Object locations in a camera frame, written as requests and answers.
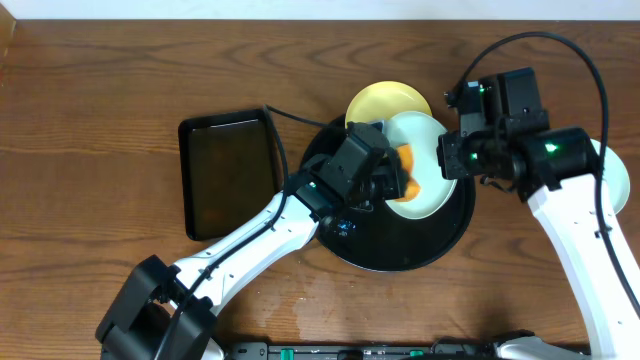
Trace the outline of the orange green sponge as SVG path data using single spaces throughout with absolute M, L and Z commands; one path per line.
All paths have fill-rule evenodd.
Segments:
M 420 193 L 421 186 L 413 177 L 414 155 L 409 144 L 391 147 L 388 158 L 391 166 L 391 185 L 389 199 L 396 202 L 409 202 Z

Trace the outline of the light green plate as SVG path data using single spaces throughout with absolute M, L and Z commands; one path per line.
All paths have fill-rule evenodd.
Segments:
M 385 124 L 385 135 L 392 147 L 411 146 L 415 161 L 413 177 L 421 186 L 414 200 L 386 202 L 399 216 L 424 219 L 439 210 L 453 194 L 457 181 L 444 179 L 437 162 L 438 137 L 445 133 L 446 128 L 436 119 L 417 111 L 399 113 Z
M 604 216 L 618 214 L 630 197 L 631 181 L 623 161 L 609 147 L 605 151 L 602 188 Z

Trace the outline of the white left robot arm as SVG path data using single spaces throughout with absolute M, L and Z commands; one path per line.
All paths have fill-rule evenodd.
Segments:
M 305 246 L 322 223 L 377 200 L 413 196 L 413 153 L 378 124 L 349 123 L 332 155 L 316 154 L 247 223 L 167 265 L 152 255 L 130 273 L 95 337 L 109 359 L 222 359 L 225 305 L 270 265 Z

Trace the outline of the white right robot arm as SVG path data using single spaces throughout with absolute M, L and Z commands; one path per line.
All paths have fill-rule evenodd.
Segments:
M 639 356 L 639 265 L 580 127 L 552 129 L 530 68 L 459 82 L 459 128 L 439 137 L 444 178 L 509 182 L 551 240 L 579 305 L 591 359 Z

